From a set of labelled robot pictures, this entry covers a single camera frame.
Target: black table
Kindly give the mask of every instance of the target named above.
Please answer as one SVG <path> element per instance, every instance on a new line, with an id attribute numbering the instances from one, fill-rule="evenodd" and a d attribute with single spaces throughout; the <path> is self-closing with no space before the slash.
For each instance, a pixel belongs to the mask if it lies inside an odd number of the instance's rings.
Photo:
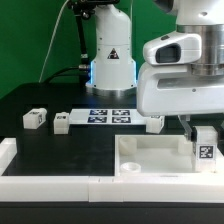
<path id="1" fill-rule="evenodd" d="M 24 130 L 22 116 L 47 109 L 47 121 Z M 69 135 L 53 134 L 58 112 L 74 108 L 136 108 L 135 96 L 122 99 L 87 94 L 78 84 L 24 84 L 0 100 L 0 136 L 16 137 L 18 153 L 4 176 L 114 175 L 115 134 L 147 134 L 143 125 L 75 125 Z M 222 114 L 193 116 L 191 125 L 218 126 Z M 162 134 L 183 134 L 168 117 Z M 223 204 L 193 203 L 0 203 L 0 223 L 224 223 Z"/>

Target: warning label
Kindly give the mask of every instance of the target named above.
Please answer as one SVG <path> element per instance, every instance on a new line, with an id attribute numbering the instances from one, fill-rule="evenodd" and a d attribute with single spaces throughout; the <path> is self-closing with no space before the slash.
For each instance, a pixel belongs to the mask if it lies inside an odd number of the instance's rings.
<path id="1" fill-rule="evenodd" d="M 119 59 L 115 48 L 112 49 L 107 59 Z"/>

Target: black cable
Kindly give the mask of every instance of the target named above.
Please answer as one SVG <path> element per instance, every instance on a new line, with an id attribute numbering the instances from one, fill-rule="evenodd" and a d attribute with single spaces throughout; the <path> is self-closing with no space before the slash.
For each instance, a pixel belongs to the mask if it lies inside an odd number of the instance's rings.
<path id="1" fill-rule="evenodd" d="M 54 79 L 56 77 L 60 77 L 60 76 L 74 76 L 74 74 L 63 74 L 67 71 L 72 71 L 72 70 L 79 70 L 79 67 L 69 67 L 69 68 L 61 69 L 58 72 L 55 72 L 49 78 L 45 79 L 43 83 L 49 83 L 52 79 Z"/>

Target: white box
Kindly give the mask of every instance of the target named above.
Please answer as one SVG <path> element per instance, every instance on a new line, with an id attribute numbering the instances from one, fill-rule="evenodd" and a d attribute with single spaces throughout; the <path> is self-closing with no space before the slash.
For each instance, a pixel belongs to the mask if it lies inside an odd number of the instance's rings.
<path id="1" fill-rule="evenodd" d="M 37 129 L 46 121 L 47 110 L 45 108 L 32 109 L 23 116 L 25 129 Z"/>
<path id="2" fill-rule="evenodd" d="M 146 132 L 159 134 L 163 129 L 165 116 L 150 116 L 146 119 Z"/>
<path id="3" fill-rule="evenodd" d="M 54 134 L 68 134 L 69 113 L 57 113 L 54 118 Z"/>

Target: green backdrop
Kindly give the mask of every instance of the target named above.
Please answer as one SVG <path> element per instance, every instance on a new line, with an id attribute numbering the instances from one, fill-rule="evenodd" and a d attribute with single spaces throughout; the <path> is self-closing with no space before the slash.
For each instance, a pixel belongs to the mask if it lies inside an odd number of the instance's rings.
<path id="1" fill-rule="evenodd" d="M 38 82 L 58 13 L 65 0 L 0 0 L 0 98 L 15 87 Z M 130 14 L 130 0 L 119 9 Z M 175 17 L 165 15 L 152 0 L 133 0 L 133 58 L 143 63 L 145 42 L 175 29 Z M 95 21 L 84 21 L 88 52 L 95 56 Z M 44 79 L 80 62 L 79 41 L 72 11 L 64 10 Z"/>

